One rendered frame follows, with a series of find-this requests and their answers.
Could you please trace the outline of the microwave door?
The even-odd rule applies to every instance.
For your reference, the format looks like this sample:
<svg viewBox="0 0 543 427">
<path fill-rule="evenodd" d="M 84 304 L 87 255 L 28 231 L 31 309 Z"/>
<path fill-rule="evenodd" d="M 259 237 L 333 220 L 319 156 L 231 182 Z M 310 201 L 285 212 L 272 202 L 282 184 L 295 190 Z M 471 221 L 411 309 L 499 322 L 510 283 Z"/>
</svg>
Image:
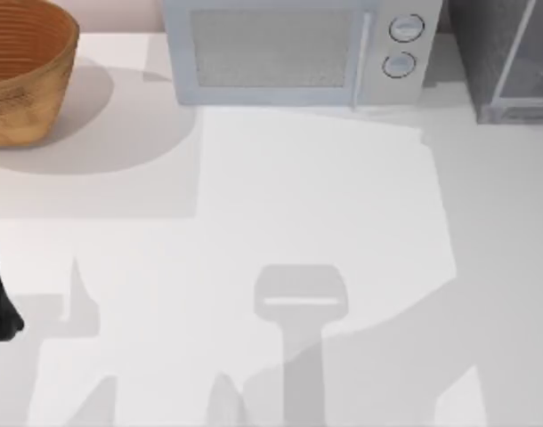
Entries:
<svg viewBox="0 0 543 427">
<path fill-rule="evenodd" d="M 362 0 L 162 0 L 183 105 L 356 102 L 369 8 Z"/>
</svg>

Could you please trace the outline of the pale microwave oven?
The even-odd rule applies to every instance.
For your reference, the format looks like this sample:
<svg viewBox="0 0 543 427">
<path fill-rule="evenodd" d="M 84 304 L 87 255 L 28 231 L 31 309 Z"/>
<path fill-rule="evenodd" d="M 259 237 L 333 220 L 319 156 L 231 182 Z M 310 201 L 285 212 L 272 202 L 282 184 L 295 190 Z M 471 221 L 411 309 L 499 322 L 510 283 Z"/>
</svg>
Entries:
<svg viewBox="0 0 543 427">
<path fill-rule="evenodd" d="M 370 14 L 369 40 L 362 75 L 361 107 L 410 105 L 422 91 L 443 0 L 362 0 Z M 389 25 L 398 16 L 417 14 L 425 22 L 425 31 L 414 42 L 400 44 L 389 36 Z M 389 55 L 409 52 L 417 59 L 416 69 L 407 77 L 387 77 L 382 64 Z"/>
</svg>

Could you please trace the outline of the microwave knob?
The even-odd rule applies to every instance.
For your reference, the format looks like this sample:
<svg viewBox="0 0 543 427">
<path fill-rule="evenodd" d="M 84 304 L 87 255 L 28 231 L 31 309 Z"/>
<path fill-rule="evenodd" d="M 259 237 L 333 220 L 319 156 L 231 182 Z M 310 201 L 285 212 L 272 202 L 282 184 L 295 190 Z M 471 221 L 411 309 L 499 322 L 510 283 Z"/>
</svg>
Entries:
<svg viewBox="0 0 543 427">
<path fill-rule="evenodd" d="M 409 52 L 398 52 L 385 58 L 382 64 L 384 74 L 391 79 L 409 76 L 417 67 L 416 57 Z"/>
<path fill-rule="evenodd" d="M 419 39 L 425 31 L 425 22 L 417 14 L 398 16 L 389 25 L 389 36 L 393 41 L 407 44 Z"/>
</svg>

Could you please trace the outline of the brown woven basket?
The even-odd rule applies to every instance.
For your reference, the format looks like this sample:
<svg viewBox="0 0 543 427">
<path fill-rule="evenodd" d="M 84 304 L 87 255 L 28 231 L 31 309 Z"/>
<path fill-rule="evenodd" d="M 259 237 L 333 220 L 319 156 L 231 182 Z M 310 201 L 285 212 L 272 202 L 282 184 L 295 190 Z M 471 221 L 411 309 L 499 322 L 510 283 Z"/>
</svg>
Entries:
<svg viewBox="0 0 543 427">
<path fill-rule="evenodd" d="M 69 86 L 77 20 L 50 0 L 0 0 L 0 148 L 41 141 Z"/>
</svg>

